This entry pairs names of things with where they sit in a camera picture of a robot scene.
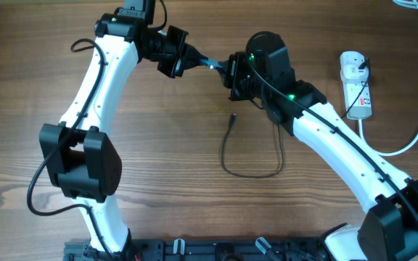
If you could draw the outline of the blue screen Galaxy smartphone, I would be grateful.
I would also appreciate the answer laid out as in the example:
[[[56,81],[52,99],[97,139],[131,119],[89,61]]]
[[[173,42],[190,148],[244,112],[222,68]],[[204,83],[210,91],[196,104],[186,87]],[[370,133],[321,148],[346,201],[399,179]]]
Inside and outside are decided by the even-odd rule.
[[[217,60],[215,60],[215,59],[201,59],[201,60],[200,60],[200,64],[201,64],[202,66],[207,67],[207,68],[208,68],[208,69],[210,69],[210,70],[216,70],[216,67],[217,67],[217,65],[218,65],[218,62],[219,62],[219,61],[217,61]]]

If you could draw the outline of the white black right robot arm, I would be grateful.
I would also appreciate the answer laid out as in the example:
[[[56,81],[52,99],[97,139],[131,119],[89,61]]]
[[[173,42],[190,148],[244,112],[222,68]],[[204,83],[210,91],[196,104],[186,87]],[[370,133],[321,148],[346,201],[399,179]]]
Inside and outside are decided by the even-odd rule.
[[[311,147],[346,183],[365,212],[325,237],[335,260],[410,260],[418,255],[418,179],[373,152],[325,95],[295,77],[281,37],[261,31],[222,63],[232,101],[252,100],[269,119]]]

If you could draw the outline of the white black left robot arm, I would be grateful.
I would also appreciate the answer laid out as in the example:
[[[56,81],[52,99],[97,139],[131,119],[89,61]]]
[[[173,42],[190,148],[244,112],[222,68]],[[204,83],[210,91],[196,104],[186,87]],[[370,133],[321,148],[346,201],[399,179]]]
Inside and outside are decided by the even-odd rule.
[[[67,112],[56,125],[44,125],[39,136],[40,168],[81,211],[91,234],[83,253],[98,260],[123,260],[132,253],[115,196],[122,162],[109,137],[129,75],[143,59],[156,62],[170,78],[196,66],[219,68],[186,42],[184,30],[154,26],[154,11],[153,1],[126,1],[97,21],[95,39],[72,45],[74,52],[92,49],[91,63]]]

